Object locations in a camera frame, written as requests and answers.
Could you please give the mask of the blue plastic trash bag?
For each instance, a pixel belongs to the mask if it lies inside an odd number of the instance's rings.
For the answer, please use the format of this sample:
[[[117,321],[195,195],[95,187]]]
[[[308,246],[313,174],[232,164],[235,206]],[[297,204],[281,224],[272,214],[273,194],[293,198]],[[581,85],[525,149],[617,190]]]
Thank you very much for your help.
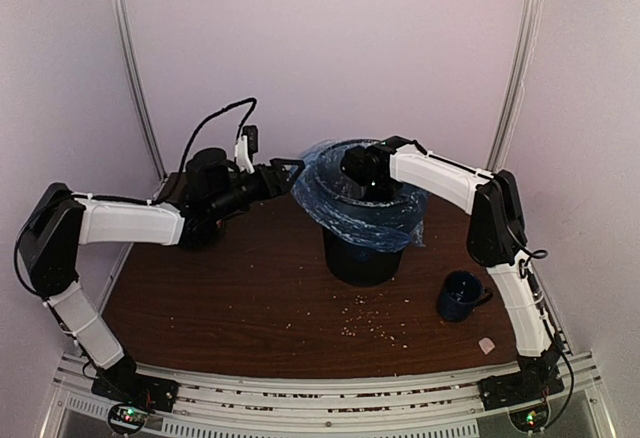
[[[324,140],[307,148],[301,154],[305,169],[291,194],[317,224],[351,245],[385,253],[411,244],[422,247],[427,191],[402,184],[392,200],[375,200],[340,169],[348,149],[373,143],[372,139]]]

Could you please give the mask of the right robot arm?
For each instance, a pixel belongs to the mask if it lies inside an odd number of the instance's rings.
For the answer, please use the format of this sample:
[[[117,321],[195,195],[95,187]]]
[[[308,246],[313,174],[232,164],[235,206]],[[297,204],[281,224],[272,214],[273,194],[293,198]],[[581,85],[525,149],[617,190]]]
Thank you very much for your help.
[[[408,184],[469,215],[468,254],[498,287],[514,330],[519,370],[513,391],[522,399],[535,398],[556,377],[560,351],[532,267],[547,253],[527,248],[515,176],[468,167],[399,136],[349,148],[340,169],[377,201],[390,200]]]

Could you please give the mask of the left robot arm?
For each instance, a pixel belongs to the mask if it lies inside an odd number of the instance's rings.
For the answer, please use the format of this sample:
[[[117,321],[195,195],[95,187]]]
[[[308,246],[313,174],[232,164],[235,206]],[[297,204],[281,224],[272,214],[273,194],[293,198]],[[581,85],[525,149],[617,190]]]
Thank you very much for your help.
[[[144,391],[136,363],[109,329],[79,283],[80,246],[146,243],[198,248],[213,241],[232,216],[251,204],[287,194],[304,170],[299,159],[254,164],[250,152],[228,159],[221,148],[197,152],[184,166],[175,201],[150,202],[72,192],[51,184],[16,240],[16,259],[32,292],[77,341],[99,380],[123,402]]]

